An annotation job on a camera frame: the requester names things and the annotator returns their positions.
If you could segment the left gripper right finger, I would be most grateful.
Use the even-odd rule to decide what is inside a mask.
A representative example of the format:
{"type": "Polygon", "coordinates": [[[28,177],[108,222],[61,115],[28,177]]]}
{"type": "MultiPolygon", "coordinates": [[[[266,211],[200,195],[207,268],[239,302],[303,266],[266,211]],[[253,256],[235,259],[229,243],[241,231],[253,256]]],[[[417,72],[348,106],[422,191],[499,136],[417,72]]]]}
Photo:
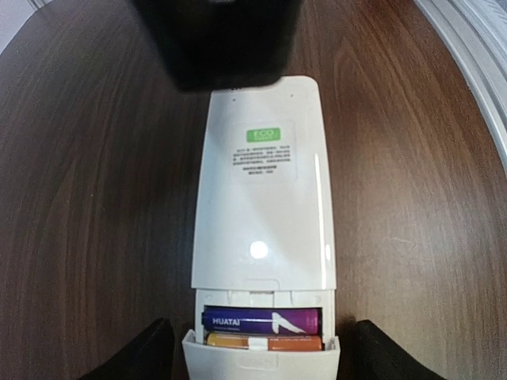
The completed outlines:
{"type": "Polygon", "coordinates": [[[439,379],[369,320],[355,327],[355,367],[358,379],[439,379]]]}

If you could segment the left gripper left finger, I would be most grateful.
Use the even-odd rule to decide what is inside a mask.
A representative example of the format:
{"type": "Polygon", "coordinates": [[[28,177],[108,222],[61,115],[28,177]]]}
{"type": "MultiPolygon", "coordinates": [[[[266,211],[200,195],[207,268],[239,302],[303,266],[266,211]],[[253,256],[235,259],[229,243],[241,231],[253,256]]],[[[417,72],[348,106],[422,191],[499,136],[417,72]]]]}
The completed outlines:
{"type": "Polygon", "coordinates": [[[171,379],[173,354],[173,327],[159,318],[81,379],[171,379]]]}

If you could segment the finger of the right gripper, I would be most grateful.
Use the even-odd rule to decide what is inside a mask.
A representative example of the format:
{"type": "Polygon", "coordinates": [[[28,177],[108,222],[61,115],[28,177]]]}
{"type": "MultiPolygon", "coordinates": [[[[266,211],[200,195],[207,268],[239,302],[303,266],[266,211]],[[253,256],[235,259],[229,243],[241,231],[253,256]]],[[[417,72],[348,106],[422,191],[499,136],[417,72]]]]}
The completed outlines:
{"type": "Polygon", "coordinates": [[[300,1],[134,1],[182,91],[270,86],[292,51],[300,1]]]}

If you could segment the white battery cover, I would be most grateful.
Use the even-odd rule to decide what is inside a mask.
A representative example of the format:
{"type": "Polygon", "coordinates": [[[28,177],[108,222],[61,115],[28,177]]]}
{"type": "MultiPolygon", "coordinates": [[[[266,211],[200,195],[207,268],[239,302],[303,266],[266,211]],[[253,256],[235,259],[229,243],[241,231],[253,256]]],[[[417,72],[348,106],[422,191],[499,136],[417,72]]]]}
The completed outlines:
{"type": "Polygon", "coordinates": [[[341,354],[337,337],[325,351],[249,351],[198,344],[189,330],[182,345],[191,379],[335,379],[341,354]]]}

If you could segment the purple AAA battery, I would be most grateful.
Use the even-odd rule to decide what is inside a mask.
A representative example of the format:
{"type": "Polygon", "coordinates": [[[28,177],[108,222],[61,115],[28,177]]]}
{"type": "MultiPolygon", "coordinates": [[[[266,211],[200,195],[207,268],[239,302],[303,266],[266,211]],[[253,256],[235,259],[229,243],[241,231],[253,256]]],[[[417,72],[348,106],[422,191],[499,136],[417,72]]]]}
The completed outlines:
{"type": "Polygon", "coordinates": [[[201,323],[209,332],[257,335],[315,336],[321,331],[321,310],[206,307],[201,323]]]}

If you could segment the orange AAA battery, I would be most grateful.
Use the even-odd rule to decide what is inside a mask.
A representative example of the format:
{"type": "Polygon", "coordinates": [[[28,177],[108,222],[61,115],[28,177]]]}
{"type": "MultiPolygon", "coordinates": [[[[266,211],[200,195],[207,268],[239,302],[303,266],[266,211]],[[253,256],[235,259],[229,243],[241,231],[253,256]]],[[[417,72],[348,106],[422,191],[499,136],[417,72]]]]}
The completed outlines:
{"type": "Polygon", "coordinates": [[[249,351],[317,352],[322,350],[322,339],[319,336],[245,336],[212,332],[206,345],[249,351]]]}

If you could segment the white remote control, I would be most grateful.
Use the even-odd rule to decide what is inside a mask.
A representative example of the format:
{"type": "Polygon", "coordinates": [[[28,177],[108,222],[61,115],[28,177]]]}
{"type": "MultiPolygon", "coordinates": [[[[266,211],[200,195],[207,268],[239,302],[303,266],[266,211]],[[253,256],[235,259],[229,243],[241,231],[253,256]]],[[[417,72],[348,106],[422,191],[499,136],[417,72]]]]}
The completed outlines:
{"type": "Polygon", "coordinates": [[[208,306],[317,309],[335,334],[334,220],[318,83],[287,76],[211,95],[191,286],[208,306]]]}

